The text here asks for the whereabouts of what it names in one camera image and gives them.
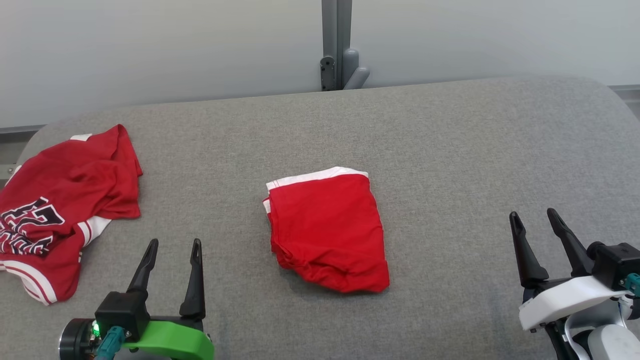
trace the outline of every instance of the folded red shirt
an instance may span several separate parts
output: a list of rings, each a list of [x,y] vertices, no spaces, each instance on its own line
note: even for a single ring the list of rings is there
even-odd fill
[[[334,167],[267,184],[271,251],[282,268],[343,293],[389,286],[369,175]]]
[[[34,299],[69,299],[84,246],[111,220],[137,218],[142,169],[122,125],[76,135],[18,167],[0,192],[0,270]]]

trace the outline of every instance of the red t-shirt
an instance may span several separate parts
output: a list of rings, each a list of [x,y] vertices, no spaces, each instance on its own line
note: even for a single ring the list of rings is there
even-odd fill
[[[0,270],[44,304],[69,299],[81,249],[111,220],[137,218],[142,169],[122,125],[77,135],[18,167],[0,192]]]

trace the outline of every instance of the white stripe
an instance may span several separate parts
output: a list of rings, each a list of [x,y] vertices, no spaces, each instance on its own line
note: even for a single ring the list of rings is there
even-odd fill
[[[51,286],[51,283],[49,282],[49,280],[47,280],[47,278],[42,275],[41,272],[39,272],[36,268],[34,268],[31,265],[27,265],[24,263],[21,263],[19,261],[15,261],[15,260],[4,260],[1,261],[3,263],[4,266],[10,266],[19,270],[22,270],[23,272],[26,272],[27,274],[31,275],[35,281],[40,285],[40,287],[42,288],[42,290],[44,291],[44,295],[47,295],[47,299],[49,299],[49,302],[56,302],[58,301],[58,298],[56,297],[56,292],[53,291],[53,287]],[[31,281],[31,278],[29,278],[28,276],[20,273],[20,272],[13,272],[11,270],[7,270],[15,275],[18,275],[19,277],[26,279],[29,282],[33,282]]]
[[[88,242],[85,242],[84,245],[87,246],[91,241],[100,236],[110,222],[111,219],[102,217],[91,217],[87,220],[86,223],[89,224],[89,227],[91,228],[91,238]]]
[[[9,177],[9,180],[6,181],[6,183],[4,184],[5,186],[9,183],[9,181],[11,181],[11,179],[13,179],[13,177],[16,175],[16,173],[18,172],[18,170],[20,170],[21,167],[22,165],[18,165],[18,167],[16,167],[13,170],[13,174],[11,174],[11,176]]]
[[[83,247],[85,247],[86,244],[88,244],[89,241],[91,240],[89,238],[89,228],[87,227],[87,225],[86,225],[86,223],[84,221],[83,222],[79,222],[78,223],[78,227],[80,228],[80,230],[82,230],[82,234],[84,235],[84,245],[83,245]]]
[[[269,201],[269,199],[263,201],[262,205],[264,205],[264,209],[267,211],[267,214],[271,212],[271,201]]]
[[[267,189],[271,191],[281,186],[286,186],[286,185],[291,185],[296,183],[303,183],[305,181],[329,179],[330,177],[336,177],[340,175],[353,175],[353,174],[369,177],[369,174],[364,171],[357,171],[357,170],[353,170],[352,168],[346,168],[346,167],[332,167],[326,170],[312,172],[309,174],[283,177],[282,179],[278,179],[270,183],[267,183]]]
[[[42,298],[42,293],[40,292],[40,289],[38,289],[38,286],[36,286],[36,284],[33,281],[31,281],[31,279],[28,279],[29,282],[27,282],[26,280],[27,279],[22,278],[22,287],[24,288],[24,291],[27,292],[27,295],[29,295],[30,297],[33,297],[34,299],[36,299],[37,301],[45,305],[49,305],[49,303]]]
[[[0,270],[6,270],[8,273],[10,274],[14,274],[14,275],[18,275],[20,277],[20,279],[22,280],[22,287],[24,287],[25,291],[27,292],[27,294],[29,294],[30,297],[33,297],[34,299],[36,299],[37,301],[45,304],[45,305],[49,305],[49,303],[43,298],[42,296],[42,292],[40,291],[40,289],[38,289],[38,285],[36,285],[35,282],[33,282],[33,280],[31,280],[30,277],[24,275],[22,272],[16,271],[14,269],[7,269],[4,266],[4,263],[2,261],[0,261]],[[33,295],[32,293],[30,293],[29,291],[27,291],[27,289],[33,291],[34,293],[37,294]]]
[[[71,136],[71,139],[69,140],[80,140],[82,142],[85,142],[91,137],[91,135],[93,134],[74,135],[74,136]]]

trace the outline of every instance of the gray cushioned surface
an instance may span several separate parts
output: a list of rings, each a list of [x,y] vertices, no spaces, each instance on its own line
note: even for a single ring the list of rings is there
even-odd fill
[[[587,79],[122,108],[46,126],[20,162],[117,123],[145,172],[142,217],[111,223],[85,250],[67,302],[45,307],[0,274],[3,359],[54,359],[65,324],[124,291],[154,237],[147,304],[156,315],[177,314],[191,242],[202,239],[205,328],[218,359],[554,359],[546,335],[518,321],[509,212],[519,212],[552,277],[570,267],[547,207],[586,245],[640,247],[640,122]],[[334,165],[370,173],[391,276],[382,294],[304,283],[269,251],[264,184]]]

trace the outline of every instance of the gray bracket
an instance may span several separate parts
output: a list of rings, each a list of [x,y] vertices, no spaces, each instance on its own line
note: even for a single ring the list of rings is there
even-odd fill
[[[8,180],[13,175],[16,166],[15,164],[0,164],[0,180]]]
[[[369,77],[367,67],[359,67],[359,55],[351,49],[351,6],[353,0],[322,0],[324,57],[320,62],[322,91],[361,88]],[[325,74],[333,60],[333,87]]]
[[[331,56],[320,60],[320,83],[322,91],[335,90],[335,60]]]

